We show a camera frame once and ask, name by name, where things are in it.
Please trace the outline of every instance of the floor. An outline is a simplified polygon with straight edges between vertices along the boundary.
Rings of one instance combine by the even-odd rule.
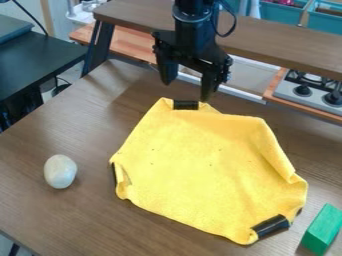
[[[261,95],[270,80],[278,70],[278,67],[246,60],[234,56],[235,64],[232,67],[232,80],[228,82],[229,86],[239,88],[244,91]],[[74,83],[80,78],[83,63],[77,64],[58,77],[67,80],[69,83]],[[52,91],[55,88],[55,81],[51,80],[45,83],[42,87],[42,96],[44,102],[52,98]],[[13,242],[6,237],[0,235],[0,256],[8,256]],[[20,248],[17,256],[30,256],[28,250]]]

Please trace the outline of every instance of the stove burner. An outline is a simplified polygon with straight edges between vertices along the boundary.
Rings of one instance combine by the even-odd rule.
[[[296,84],[307,83],[309,87],[320,89],[326,92],[332,92],[337,85],[337,82],[335,80],[297,70],[290,70],[287,73],[285,80]]]
[[[333,92],[326,94],[323,97],[323,100],[328,105],[332,105],[334,107],[342,106],[342,94],[339,91],[333,91]]]
[[[312,95],[312,91],[307,83],[297,86],[293,89],[293,92],[298,96],[309,97]]]

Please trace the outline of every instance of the stove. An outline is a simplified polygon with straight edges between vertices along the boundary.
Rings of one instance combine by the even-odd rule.
[[[289,70],[274,97],[342,116],[342,82]]]

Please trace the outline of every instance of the black cable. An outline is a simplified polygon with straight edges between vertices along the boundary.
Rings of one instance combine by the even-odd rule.
[[[232,9],[232,7],[230,6],[230,4],[226,1],[226,0],[219,0],[219,2],[221,2],[221,5],[223,6],[223,8],[230,14],[233,16],[233,25],[232,27],[228,30],[227,33],[224,33],[224,34],[221,34],[218,30],[217,30],[217,24],[215,23],[214,19],[212,18],[211,19],[211,25],[213,26],[213,29],[215,31],[215,33],[217,35],[219,35],[220,37],[227,37],[229,36],[231,33],[234,32],[235,28],[236,28],[236,23],[237,23],[237,18],[236,18],[236,15]]]
[[[34,22],[37,23],[37,25],[43,30],[44,34],[46,36],[49,36],[48,32],[45,30],[45,28],[43,27],[43,25],[28,11],[24,8],[24,6],[22,6],[21,4],[19,4],[17,2],[17,0],[12,0],[13,3],[15,3],[24,13],[26,13],[31,19],[34,20]]]
[[[62,80],[63,82],[65,82],[65,83],[71,85],[71,83],[70,83],[68,80],[65,80],[64,78],[57,77],[57,79]]]

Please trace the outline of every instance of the green foam block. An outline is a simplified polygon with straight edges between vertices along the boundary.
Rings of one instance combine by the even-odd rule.
[[[323,255],[342,226],[342,211],[325,204],[306,230],[301,244],[316,255]]]

